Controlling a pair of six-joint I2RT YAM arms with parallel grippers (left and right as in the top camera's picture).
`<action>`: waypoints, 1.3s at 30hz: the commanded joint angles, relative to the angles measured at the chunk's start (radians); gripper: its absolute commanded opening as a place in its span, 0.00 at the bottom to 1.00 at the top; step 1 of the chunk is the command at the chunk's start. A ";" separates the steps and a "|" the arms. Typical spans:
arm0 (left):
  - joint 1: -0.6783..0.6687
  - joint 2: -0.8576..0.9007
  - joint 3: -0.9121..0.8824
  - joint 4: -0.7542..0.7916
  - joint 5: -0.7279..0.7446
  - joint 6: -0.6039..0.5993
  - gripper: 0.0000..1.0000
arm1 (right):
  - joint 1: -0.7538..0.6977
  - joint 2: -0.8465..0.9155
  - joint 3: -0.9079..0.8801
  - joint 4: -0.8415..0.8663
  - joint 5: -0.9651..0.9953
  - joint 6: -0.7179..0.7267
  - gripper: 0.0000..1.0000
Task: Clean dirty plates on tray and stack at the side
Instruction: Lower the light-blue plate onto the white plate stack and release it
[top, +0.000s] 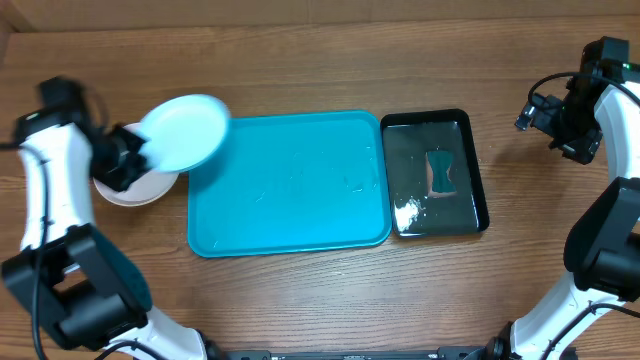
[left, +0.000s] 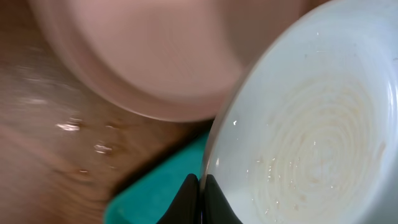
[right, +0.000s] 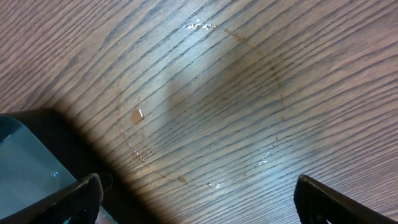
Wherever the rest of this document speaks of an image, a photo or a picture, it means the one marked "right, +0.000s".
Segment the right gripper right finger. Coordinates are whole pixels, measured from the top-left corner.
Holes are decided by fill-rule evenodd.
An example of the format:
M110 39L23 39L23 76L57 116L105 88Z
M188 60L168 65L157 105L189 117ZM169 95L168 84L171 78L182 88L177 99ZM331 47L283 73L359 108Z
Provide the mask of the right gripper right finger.
M307 175L297 179L294 204L304 224L397 224Z

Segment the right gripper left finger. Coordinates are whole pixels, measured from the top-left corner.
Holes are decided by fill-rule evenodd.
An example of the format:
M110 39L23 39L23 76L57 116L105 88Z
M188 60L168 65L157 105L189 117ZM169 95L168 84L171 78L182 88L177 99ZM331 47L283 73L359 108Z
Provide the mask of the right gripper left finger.
M103 200L98 174L92 173L68 187L1 220L1 224L94 223Z

